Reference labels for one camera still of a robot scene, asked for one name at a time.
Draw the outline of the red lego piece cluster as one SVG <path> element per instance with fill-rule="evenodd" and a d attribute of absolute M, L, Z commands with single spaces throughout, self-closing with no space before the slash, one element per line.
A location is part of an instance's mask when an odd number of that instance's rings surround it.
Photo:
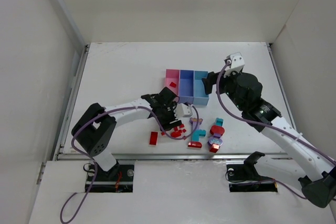
<path fill-rule="evenodd" d="M 160 135 L 170 137 L 173 140 L 184 140 L 186 139 L 185 137 L 186 133 L 187 133 L 187 130 L 184 127 L 184 125 L 182 125 L 182 126 L 174 127 L 169 132 L 161 132 Z"/>

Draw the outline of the large red lego brick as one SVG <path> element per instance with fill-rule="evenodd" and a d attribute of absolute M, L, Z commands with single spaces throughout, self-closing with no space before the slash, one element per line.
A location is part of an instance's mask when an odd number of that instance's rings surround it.
<path fill-rule="evenodd" d="M 149 144 L 150 145 L 156 145 L 157 140 L 158 140 L 158 132 L 151 132 Z"/>

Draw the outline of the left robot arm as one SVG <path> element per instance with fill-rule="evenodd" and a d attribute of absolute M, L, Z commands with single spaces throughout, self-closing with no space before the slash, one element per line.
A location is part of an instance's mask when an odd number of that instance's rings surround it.
<path fill-rule="evenodd" d="M 107 179 L 114 177 L 119 163 L 113 157 L 108 144 L 116 127 L 135 120 L 155 118 L 166 131 L 182 124 L 181 118 L 192 115 L 185 103 L 177 103 L 177 96 L 169 88 L 160 93 L 145 94 L 130 103 L 112 106 L 110 109 L 94 103 L 88 107 L 71 130 L 71 135 L 85 150 Z"/>

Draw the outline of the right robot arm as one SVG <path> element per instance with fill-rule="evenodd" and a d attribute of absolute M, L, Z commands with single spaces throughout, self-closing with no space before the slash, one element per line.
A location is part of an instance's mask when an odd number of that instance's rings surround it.
<path fill-rule="evenodd" d="M 230 182 L 237 188 L 271 181 L 287 184 L 319 208 L 335 200 L 335 160 L 305 140 L 278 109 L 261 97 L 263 86 L 257 77 L 242 71 L 210 72 L 202 83 L 206 94 L 213 89 L 217 95 L 226 94 L 242 113 L 238 120 L 274 141 L 296 162 L 282 165 L 255 151 L 242 163 L 227 165 L 234 171 Z"/>

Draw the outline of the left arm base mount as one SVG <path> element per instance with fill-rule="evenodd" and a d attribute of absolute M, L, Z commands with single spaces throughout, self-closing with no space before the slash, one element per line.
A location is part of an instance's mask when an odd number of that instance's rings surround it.
<path fill-rule="evenodd" d="M 112 172 L 105 172 L 99 166 L 90 193 L 132 193 L 134 164 L 119 164 Z"/>

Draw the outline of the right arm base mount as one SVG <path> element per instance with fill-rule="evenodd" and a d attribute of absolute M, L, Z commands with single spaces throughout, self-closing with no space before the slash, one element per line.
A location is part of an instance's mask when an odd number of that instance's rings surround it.
<path fill-rule="evenodd" d="M 276 182 L 267 176 L 260 176 L 244 164 L 226 164 L 225 178 L 231 193 L 277 193 Z"/>

